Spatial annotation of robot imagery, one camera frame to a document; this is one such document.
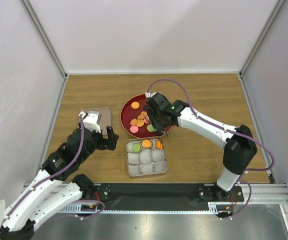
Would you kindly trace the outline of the metal tongs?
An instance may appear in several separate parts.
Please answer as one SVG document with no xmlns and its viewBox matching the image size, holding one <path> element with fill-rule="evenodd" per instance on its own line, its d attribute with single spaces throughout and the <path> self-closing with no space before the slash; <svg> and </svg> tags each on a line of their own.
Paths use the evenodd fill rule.
<svg viewBox="0 0 288 240">
<path fill-rule="evenodd" d="M 164 128 L 159 128 L 155 131 L 157 136 L 168 136 L 169 135 L 169 131 L 172 129 L 172 125 L 168 126 L 168 127 L 164 127 Z"/>
</svg>

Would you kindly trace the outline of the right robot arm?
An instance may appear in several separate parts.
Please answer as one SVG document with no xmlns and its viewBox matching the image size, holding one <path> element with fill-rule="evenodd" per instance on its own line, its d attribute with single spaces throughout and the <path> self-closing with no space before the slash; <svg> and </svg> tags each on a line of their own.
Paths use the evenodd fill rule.
<svg viewBox="0 0 288 240">
<path fill-rule="evenodd" d="M 165 133 L 171 126 L 191 130 L 223 149 L 223 171 L 212 190 L 212 200 L 225 201 L 232 195 L 232 188 L 257 153 L 249 127 L 234 127 L 216 121 L 198 112 L 181 100 L 170 102 L 159 92 L 146 93 L 150 122 L 156 133 Z"/>
</svg>

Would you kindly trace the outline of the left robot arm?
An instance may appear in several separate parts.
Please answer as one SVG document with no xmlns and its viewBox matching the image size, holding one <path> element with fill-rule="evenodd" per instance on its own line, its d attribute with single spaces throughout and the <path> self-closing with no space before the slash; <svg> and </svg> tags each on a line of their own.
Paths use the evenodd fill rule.
<svg viewBox="0 0 288 240">
<path fill-rule="evenodd" d="M 79 113 L 78 128 L 48 156 L 34 180 L 6 209 L 1 240 L 30 240 L 49 218 L 75 201 L 101 203 L 94 183 L 84 174 L 76 175 L 63 190 L 49 197 L 94 151 L 115 150 L 119 136 L 107 126 L 108 136 L 104 137 L 100 119 L 97 111 Z"/>
</svg>

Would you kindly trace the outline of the orange fish cookie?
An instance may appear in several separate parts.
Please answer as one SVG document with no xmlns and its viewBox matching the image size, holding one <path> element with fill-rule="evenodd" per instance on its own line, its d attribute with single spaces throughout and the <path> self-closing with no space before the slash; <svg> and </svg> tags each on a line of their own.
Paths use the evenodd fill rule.
<svg viewBox="0 0 288 240">
<path fill-rule="evenodd" d="M 160 140 L 156 140 L 156 142 L 155 142 L 156 148 L 159 146 L 160 143 L 162 143 Z"/>
</svg>

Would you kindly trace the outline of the tan round biscuit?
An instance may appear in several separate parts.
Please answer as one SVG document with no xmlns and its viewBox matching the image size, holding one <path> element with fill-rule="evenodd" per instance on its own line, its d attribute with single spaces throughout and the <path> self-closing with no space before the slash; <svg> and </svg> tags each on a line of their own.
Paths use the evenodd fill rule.
<svg viewBox="0 0 288 240">
<path fill-rule="evenodd" d="M 150 149 L 152 147 L 152 142 L 149 139 L 144 139 L 142 141 L 142 147 Z"/>
</svg>

